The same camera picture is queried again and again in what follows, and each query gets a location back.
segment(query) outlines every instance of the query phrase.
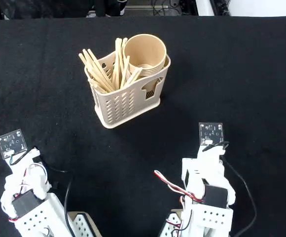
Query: black cable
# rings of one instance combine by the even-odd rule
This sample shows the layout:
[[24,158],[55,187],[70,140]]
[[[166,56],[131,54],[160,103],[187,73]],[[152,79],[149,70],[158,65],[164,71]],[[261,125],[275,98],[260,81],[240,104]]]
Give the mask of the black cable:
[[32,149],[34,149],[34,148],[36,148],[36,147],[32,147],[31,149],[26,150],[25,153],[23,153],[14,163],[12,163],[12,157],[13,157],[13,156],[11,156],[11,157],[10,157],[10,160],[9,160],[9,164],[10,164],[10,165],[15,165],[15,164],[19,163],[19,161],[21,161],[22,158],[25,157],[25,155],[28,154],[28,153],[29,153]]
[[172,232],[171,232],[171,236],[172,237],[174,237],[174,231],[177,231],[177,233],[178,233],[179,231],[184,231],[185,229],[188,228],[188,226],[190,225],[191,216],[192,216],[192,210],[190,211],[190,218],[189,218],[189,221],[188,221],[188,224],[186,225],[186,227],[183,228],[183,229],[174,229],[174,230],[172,230]]
[[220,145],[223,145],[223,150],[225,150],[228,147],[228,144],[229,144],[229,142],[227,142],[227,141],[209,144],[202,150],[202,152],[205,152],[207,150],[210,150],[213,147],[220,146]]
[[69,229],[72,237],[75,237],[75,234],[74,234],[74,232],[73,232],[73,230],[69,224],[69,219],[68,219],[68,198],[69,198],[69,193],[70,193],[70,189],[71,189],[73,179],[74,179],[74,175],[71,176],[68,187],[66,189],[66,194],[65,194],[65,199],[64,199],[64,215],[65,215],[66,225],[68,226],[68,229]]
[[[52,169],[53,171],[55,172],[59,172],[59,173],[70,173],[70,171],[68,170],[61,170],[61,169],[56,169],[52,166],[49,166],[47,164],[47,162],[44,161],[44,159],[42,158],[42,156],[40,156],[40,159],[42,160],[42,162],[45,164],[45,166],[49,169]],[[65,215],[65,222],[66,222],[66,225],[68,226],[68,229],[72,235],[72,237],[75,237],[75,234],[70,226],[70,223],[69,223],[69,219],[68,219],[68,198],[69,198],[69,193],[70,193],[70,189],[71,189],[71,185],[72,185],[72,182],[73,182],[73,179],[74,179],[74,174],[72,173],[72,176],[71,176],[71,179],[68,183],[68,186],[67,186],[67,189],[66,189],[66,194],[65,194],[65,199],[64,199],[64,215]]]
[[229,162],[227,162],[227,160],[223,156],[221,156],[221,159],[223,160],[224,163],[226,163],[231,168],[231,170],[237,175],[237,177],[239,177],[242,180],[242,182],[244,183],[246,190],[247,190],[247,193],[248,193],[248,196],[250,197],[250,201],[251,201],[253,211],[254,211],[254,216],[253,216],[253,219],[250,221],[250,223],[247,226],[245,226],[244,228],[242,228],[240,231],[238,231],[233,236],[233,237],[239,237],[241,234],[243,234],[245,231],[247,231],[254,224],[254,222],[257,218],[257,207],[256,207],[256,204],[255,204],[253,198],[252,198],[252,195],[250,193],[248,185],[246,184],[245,179],[236,171],[236,169]]
[[48,230],[48,234],[47,234],[46,236],[49,236],[49,234],[50,234],[50,229],[49,229],[49,228],[46,228],[46,227],[44,227],[44,229],[47,229],[47,230]]
[[[157,1],[158,1],[158,0],[155,0],[155,1],[153,2],[153,0],[151,0],[151,6],[152,6],[152,8],[153,8],[153,15],[154,15],[154,16],[155,16],[155,15],[161,16],[160,12],[163,12],[163,15],[165,16],[166,14],[165,14],[164,3],[165,3],[166,0],[163,0],[163,2],[162,2],[162,9],[160,9],[160,10],[156,10],[156,9],[155,9],[155,5],[156,5],[156,2],[157,2]],[[178,9],[176,9],[176,8],[178,7],[178,5],[177,5],[177,6],[172,6],[172,5],[171,5],[171,2],[169,2],[169,4],[170,4],[170,7],[167,7],[166,9],[175,10],[179,15],[181,15],[181,12],[180,12]]]

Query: cable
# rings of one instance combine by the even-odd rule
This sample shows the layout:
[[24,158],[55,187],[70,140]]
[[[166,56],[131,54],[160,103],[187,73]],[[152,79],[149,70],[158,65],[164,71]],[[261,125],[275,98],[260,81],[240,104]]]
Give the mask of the cable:
[[[153,0],[151,0],[151,6],[153,8],[153,15],[155,16],[157,14],[157,15],[160,16],[161,15],[160,12],[162,11],[163,15],[165,16],[166,14],[165,14],[164,3],[165,3],[166,0],[162,1],[162,4],[161,4],[162,5],[162,9],[160,9],[160,10],[156,10],[155,9],[155,5],[156,5],[157,1],[158,0],[155,0],[153,2]],[[179,15],[181,15],[181,12],[178,9],[176,9],[178,7],[178,5],[177,6],[172,6],[171,1],[169,2],[169,5],[170,5],[170,7],[167,7],[166,9],[175,10],[176,12],[178,12]]]
[[66,189],[66,194],[65,194],[65,200],[64,200],[64,215],[65,215],[65,222],[66,222],[66,225],[68,226],[68,229],[71,233],[71,235],[73,237],[75,237],[75,234],[70,226],[70,223],[69,223],[69,219],[68,219],[68,198],[69,198],[69,193],[70,193],[70,189],[71,189],[71,185],[72,185],[72,182],[73,182],[73,179],[74,179],[74,175],[72,175],[70,181],[69,181],[69,184],[68,184],[68,187]]
[[45,174],[45,181],[44,182],[45,182],[45,184],[47,184],[47,182],[48,182],[48,173],[46,172],[45,167],[42,164],[39,164],[39,163],[31,163],[30,165],[28,165],[27,169],[29,169],[30,166],[32,166],[32,165],[37,165],[37,166],[39,166],[39,167],[41,167],[43,169],[43,172]]
[[214,144],[209,144],[202,150],[202,152],[206,152],[207,150],[210,150],[211,148],[217,147],[217,146],[220,146],[220,145],[223,145],[223,150],[225,150],[228,147],[229,142],[224,141],[224,142],[218,142],[218,143],[214,143]]
[[168,224],[170,224],[170,225],[175,226],[176,228],[180,228],[180,224],[175,224],[175,223],[171,222],[171,221],[168,220],[168,219],[166,219],[166,222],[167,222]]
[[189,221],[188,221],[188,224],[186,225],[186,227],[183,228],[183,229],[174,229],[174,230],[172,230],[172,232],[171,232],[172,237],[174,237],[174,231],[177,231],[177,233],[179,233],[179,231],[184,231],[185,229],[188,228],[188,226],[190,224],[190,221],[191,221],[191,216],[192,216],[192,210],[190,211],[190,218],[189,218]]
[[236,171],[236,169],[229,162],[227,162],[227,160],[223,156],[221,156],[221,159],[223,160],[223,162],[225,162],[231,168],[231,170],[237,175],[237,177],[239,177],[242,180],[242,182],[244,183],[244,185],[246,187],[246,190],[247,190],[247,193],[248,193],[248,196],[250,197],[250,201],[251,201],[251,204],[252,204],[252,207],[253,207],[253,211],[254,211],[254,217],[250,221],[250,223],[247,226],[245,226],[244,228],[242,228],[240,231],[238,231],[233,236],[233,237],[239,237],[241,234],[243,234],[245,231],[247,231],[250,227],[253,226],[253,224],[254,224],[254,222],[255,222],[255,220],[257,218],[257,207],[256,207],[256,204],[255,204],[253,198],[252,198],[252,195],[250,193],[250,190],[248,188],[248,185],[247,185],[245,179]]
[[46,236],[49,236],[49,234],[50,234],[50,229],[49,229],[49,228],[46,228],[46,227],[44,227],[44,229],[47,229],[47,230],[48,230],[48,234],[47,234]]
[[[44,161],[44,159],[42,158],[42,156],[40,156],[40,159],[42,160],[42,162],[45,164],[45,166],[49,169],[52,169],[53,171],[55,172],[59,172],[59,173],[70,173],[70,171],[68,170],[60,170],[60,169],[56,169],[54,167],[51,167],[47,164],[47,162]],[[75,237],[75,234],[70,226],[70,223],[69,223],[69,219],[68,219],[68,198],[69,198],[69,193],[70,193],[70,189],[71,189],[71,185],[72,185],[72,182],[73,182],[73,179],[74,179],[74,174],[72,173],[72,176],[71,176],[71,179],[68,183],[68,186],[67,186],[67,189],[66,189],[66,194],[65,194],[65,199],[64,199],[64,215],[65,215],[65,222],[66,222],[66,225],[68,226],[68,229],[72,235],[72,237]]]
[[202,202],[201,199],[198,199],[193,193],[187,192],[185,189],[177,186],[176,184],[173,184],[171,182],[169,182],[165,176],[159,172],[158,170],[154,170],[154,174],[160,179],[162,180],[164,183],[167,184],[167,186],[174,192],[179,193],[179,194],[183,194],[183,195],[187,195],[188,197],[190,197],[192,200],[196,201],[196,202]]
[[11,155],[10,160],[9,160],[9,165],[15,165],[15,164],[19,163],[19,161],[21,161],[22,158],[25,157],[25,155],[28,154],[34,148],[36,148],[36,147],[32,147],[30,150],[26,150],[25,153],[23,153],[14,163],[12,163],[13,156]]

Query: white wall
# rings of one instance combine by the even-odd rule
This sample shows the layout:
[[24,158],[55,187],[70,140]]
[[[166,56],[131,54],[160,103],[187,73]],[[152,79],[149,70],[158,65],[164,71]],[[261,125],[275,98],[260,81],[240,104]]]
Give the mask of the white wall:
[[286,16],[286,0],[231,0],[232,16]]

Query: wire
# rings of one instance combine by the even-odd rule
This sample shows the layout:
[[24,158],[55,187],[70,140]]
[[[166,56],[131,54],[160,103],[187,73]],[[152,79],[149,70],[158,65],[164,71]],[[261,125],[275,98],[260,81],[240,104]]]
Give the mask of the wire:
[[34,149],[34,148],[36,148],[36,147],[32,147],[30,150],[26,150],[25,153],[23,153],[14,163],[12,163],[12,158],[13,158],[13,156],[11,155],[11,156],[10,156],[10,160],[9,160],[9,165],[18,164],[19,161],[21,161],[22,158],[24,158],[25,155],[28,154],[28,153],[29,153],[32,149]]
[[183,196],[180,196],[179,202],[181,203],[182,209],[184,210],[184,197]]
[[[155,16],[155,15],[161,16],[160,12],[162,11],[162,12],[163,12],[163,15],[165,16],[166,14],[165,14],[164,3],[165,3],[166,0],[163,0],[163,1],[162,1],[162,4],[161,4],[161,5],[162,5],[162,8],[161,8],[160,10],[158,10],[158,11],[156,11],[156,9],[155,9],[155,5],[156,5],[157,1],[158,1],[158,0],[155,0],[155,1],[153,2],[153,0],[151,0],[151,6],[152,6],[152,8],[153,8],[153,15],[154,15],[154,16]],[[178,5],[177,5],[177,6],[173,6],[173,5],[171,4],[171,1],[169,1],[169,6],[170,6],[170,7],[167,7],[166,9],[175,10],[176,12],[178,12],[179,15],[181,15],[181,12],[180,12],[178,9],[176,9],[176,8],[178,7]]]
[[168,224],[170,224],[170,225],[173,225],[173,226],[175,226],[175,227],[177,227],[177,228],[180,228],[180,224],[175,224],[175,223],[171,222],[171,221],[168,220],[168,219],[166,219],[166,222],[167,222]]
[[27,169],[29,169],[30,166],[32,166],[32,165],[37,165],[37,166],[39,166],[39,167],[41,167],[43,169],[43,172],[45,174],[45,181],[44,182],[45,182],[45,184],[47,184],[48,183],[48,173],[46,172],[45,167],[42,164],[39,164],[39,163],[32,163],[32,164],[28,165]]
[[251,201],[253,211],[254,211],[253,219],[249,222],[249,224],[247,226],[245,226],[244,228],[242,228],[240,231],[238,231],[233,236],[233,237],[239,237],[241,234],[243,234],[245,231],[247,231],[250,227],[253,226],[253,224],[257,218],[257,207],[256,207],[256,204],[255,204],[253,198],[252,198],[251,192],[248,188],[248,185],[247,185],[245,179],[236,171],[236,169],[229,162],[227,162],[227,160],[223,156],[221,156],[221,158],[222,158],[223,162],[225,162],[231,168],[231,170],[237,175],[237,177],[239,177],[242,180],[242,182],[244,183],[245,188],[246,188],[247,193],[248,193],[248,196],[250,197],[250,201]]
[[49,229],[49,228],[46,228],[46,227],[44,227],[44,229],[47,229],[47,230],[48,230],[48,234],[47,234],[46,236],[49,236],[49,234],[50,234],[50,229]]
[[186,225],[186,227],[183,228],[183,229],[174,229],[174,230],[172,230],[172,232],[171,232],[172,237],[174,237],[174,231],[177,231],[177,233],[179,233],[179,231],[184,231],[185,229],[188,228],[188,226],[190,225],[191,216],[192,216],[192,210],[190,211],[190,218],[189,218],[189,221],[188,221],[188,224]]
[[229,142],[224,141],[224,142],[218,142],[218,143],[214,143],[214,144],[209,144],[202,150],[202,152],[206,152],[206,151],[210,150],[211,148],[217,147],[217,146],[220,146],[220,145],[223,145],[223,150],[225,150],[228,147]]
[[70,226],[69,219],[68,219],[68,198],[69,198],[69,193],[70,193],[70,189],[71,189],[71,185],[72,185],[73,179],[74,179],[74,175],[71,176],[71,179],[69,181],[68,187],[66,189],[65,200],[64,200],[64,215],[65,215],[66,225],[68,226],[68,229],[69,229],[71,235],[73,237],[75,237],[75,234],[74,234],[74,232],[73,232],[73,230],[72,230],[72,228]]
[[18,219],[19,219],[18,217],[14,218],[14,219],[9,218],[8,221],[11,223],[15,223]]
[[192,200],[196,201],[196,202],[202,202],[201,199],[196,198],[196,196],[193,193],[187,192],[185,189],[177,186],[176,184],[173,184],[171,182],[169,182],[165,176],[159,172],[158,170],[154,171],[154,174],[160,179],[162,180],[164,183],[167,184],[167,186],[174,192],[179,193],[179,194],[183,194],[183,195],[187,195],[188,197],[190,197]]

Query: black cloth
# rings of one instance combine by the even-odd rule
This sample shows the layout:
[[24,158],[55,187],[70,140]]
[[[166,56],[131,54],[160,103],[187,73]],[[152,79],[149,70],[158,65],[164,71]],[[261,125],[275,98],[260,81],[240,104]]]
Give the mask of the black cloth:
[[[159,107],[105,129],[77,54],[113,51],[116,37],[150,33],[172,65]],[[178,194],[181,159],[195,157],[198,122],[224,123],[227,160],[246,179],[258,217],[243,236],[286,236],[286,17],[136,17],[0,22],[0,135],[22,129],[28,147],[76,178],[69,210],[83,210],[104,237],[158,235]],[[0,196],[10,173],[0,158]],[[232,233],[253,212],[236,190]],[[52,174],[64,197],[68,177]],[[0,209],[0,237],[18,236]]]

